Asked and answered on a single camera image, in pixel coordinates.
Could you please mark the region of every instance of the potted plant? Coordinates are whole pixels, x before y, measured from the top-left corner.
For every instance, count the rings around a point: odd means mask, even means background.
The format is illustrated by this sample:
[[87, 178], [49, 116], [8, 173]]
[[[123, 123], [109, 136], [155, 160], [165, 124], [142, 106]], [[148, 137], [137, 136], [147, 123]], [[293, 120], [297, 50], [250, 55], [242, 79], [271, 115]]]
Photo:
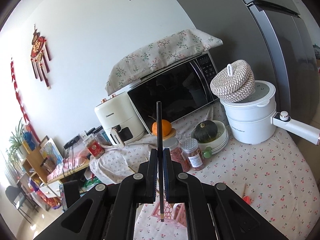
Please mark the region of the potted plant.
[[9, 162], [12, 163], [12, 165], [19, 164], [20, 159], [18, 157], [18, 154], [21, 156], [21, 158], [25, 158], [28, 155], [28, 152], [26, 151], [25, 147], [22, 145], [22, 118], [19, 121], [18, 126], [16, 126], [15, 134], [13, 132], [12, 136], [9, 138], [10, 147], [7, 151]]

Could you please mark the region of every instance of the electric cooking pot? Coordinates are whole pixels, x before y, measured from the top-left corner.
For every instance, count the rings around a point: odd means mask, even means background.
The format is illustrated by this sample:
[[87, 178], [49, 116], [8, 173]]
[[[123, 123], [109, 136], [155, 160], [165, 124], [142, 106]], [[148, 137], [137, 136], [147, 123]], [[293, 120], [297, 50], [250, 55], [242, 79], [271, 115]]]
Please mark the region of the electric cooking pot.
[[243, 143], [258, 144], [269, 139], [278, 126], [319, 145], [319, 129], [290, 118], [286, 111], [276, 111], [275, 93], [273, 84], [256, 80], [247, 98], [235, 103], [220, 99], [234, 137]]

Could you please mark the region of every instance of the microwave control panel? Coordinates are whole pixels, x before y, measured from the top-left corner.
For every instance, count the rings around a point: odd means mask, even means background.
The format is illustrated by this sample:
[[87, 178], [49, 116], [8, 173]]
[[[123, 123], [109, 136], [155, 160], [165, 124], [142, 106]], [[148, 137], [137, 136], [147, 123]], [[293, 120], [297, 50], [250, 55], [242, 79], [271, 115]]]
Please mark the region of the microwave control panel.
[[202, 70], [205, 80], [207, 81], [208, 85], [210, 85], [211, 80], [216, 76], [217, 73], [213, 67], [213, 63], [209, 55], [201, 55], [197, 57], [196, 60]]

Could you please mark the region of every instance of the wall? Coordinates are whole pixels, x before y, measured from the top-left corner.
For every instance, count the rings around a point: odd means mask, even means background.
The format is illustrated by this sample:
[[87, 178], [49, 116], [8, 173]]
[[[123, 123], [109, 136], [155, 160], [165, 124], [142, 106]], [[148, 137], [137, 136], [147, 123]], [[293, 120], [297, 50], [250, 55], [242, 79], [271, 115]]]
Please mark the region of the wall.
[[[49, 91], [31, 67], [34, 24], [52, 55]], [[0, 121], [11, 128], [8, 116], [14, 113], [14, 124], [20, 118], [10, 84], [11, 55], [33, 127], [40, 139], [53, 137], [62, 149], [79, 132], [100, 125], [94, 107], [107, 97], [104, 86], [115, 63], [186, 28], [194, 25], [176, 0], [22, 0], [0, 32], [0, 89], [8, 93], [0, 100], [9, 101]]]

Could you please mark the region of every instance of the orange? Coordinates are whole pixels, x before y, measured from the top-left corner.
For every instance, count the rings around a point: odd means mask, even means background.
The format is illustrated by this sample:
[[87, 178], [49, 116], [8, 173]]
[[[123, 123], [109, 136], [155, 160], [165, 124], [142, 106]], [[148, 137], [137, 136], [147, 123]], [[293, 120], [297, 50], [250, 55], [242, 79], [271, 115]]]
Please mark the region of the orange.
[[[171, 132], [171, 123], [167, 120], [162, 119], [162, 137], [167, 136]], [[157, 123], [154, 122], [152, 125], [152, 133], [157, 136]]]

